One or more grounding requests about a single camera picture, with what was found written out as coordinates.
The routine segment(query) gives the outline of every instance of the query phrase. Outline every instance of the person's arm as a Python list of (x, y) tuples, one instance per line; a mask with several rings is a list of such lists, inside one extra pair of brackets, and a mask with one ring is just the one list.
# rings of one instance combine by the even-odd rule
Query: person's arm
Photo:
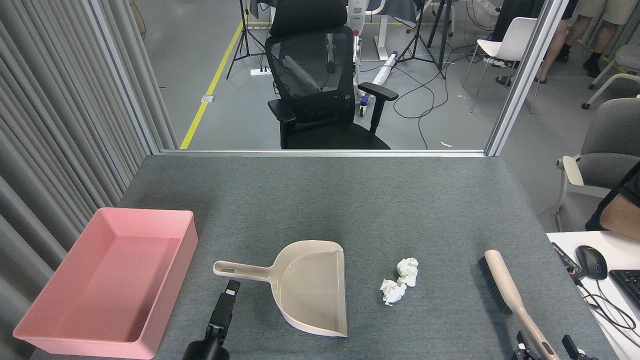
[(600, 225), (618, 234), (640, 240), (640, 208), (619, 193), (602, 211)]

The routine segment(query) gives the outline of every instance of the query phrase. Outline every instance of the computer mouse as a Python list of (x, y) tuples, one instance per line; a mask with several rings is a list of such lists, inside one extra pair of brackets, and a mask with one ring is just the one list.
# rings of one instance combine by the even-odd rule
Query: computer mouse
[(595, 280), (604, 280), (607, 278), (607, 262), (604, 256), (587, 245), (580, 245), (575, 249), (575, 257), (584, 270), (584, 273)]

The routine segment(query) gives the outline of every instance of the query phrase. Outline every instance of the dustpan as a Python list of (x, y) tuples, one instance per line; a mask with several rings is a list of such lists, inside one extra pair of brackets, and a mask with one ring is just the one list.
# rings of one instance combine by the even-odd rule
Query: dustpan
[(299, 330), (347, 336), (344, 251), (337, 243), (297, 241), (282, 249), (267, 268), (217, 261), (213, 272), (270, 283), (282, 316)]

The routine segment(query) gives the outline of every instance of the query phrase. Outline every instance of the gray curtain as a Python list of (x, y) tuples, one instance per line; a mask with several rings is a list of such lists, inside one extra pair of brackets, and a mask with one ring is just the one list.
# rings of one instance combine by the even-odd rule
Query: gray curtain
[[(591, 21), (591, 25), (587, 29), (582, 39), (587, 45), (593, 47), (596, 44), (596, 36), (602, 23), (602, 14), (596, 16)], [(640, 45), (640, 2), (636, 5), (636, 9), (631, 14), (629, 21), (618, 28), (618, 33), (607, 47), (604, 54), (612, 58), (616, 51), (627, 44)]]
[(0, 359), (93, 213), (175, 149), (128, 1), (0, 1)]

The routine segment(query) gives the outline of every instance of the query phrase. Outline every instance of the brush bristles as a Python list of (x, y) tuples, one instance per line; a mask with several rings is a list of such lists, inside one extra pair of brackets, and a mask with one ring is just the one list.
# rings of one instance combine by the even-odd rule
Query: brush bristles
[(489, 292), (495, 299), (495, 304), (504, 313), (506, 314), (511, 313), (511, 309), (502, 298), (502, 294), (500, 294), (500, 289), (498, 289), (498, 284), (495, 283), (495, 279), (493, 278), (493, 274), (491, 274), (491, 269), (489, 268), (489, 264), (486, 262), (486, 258), (484, 256), (481, 257), (480, 260), (478, 260), (478, 266), (480, 266), (482, 275), (486, 280)]

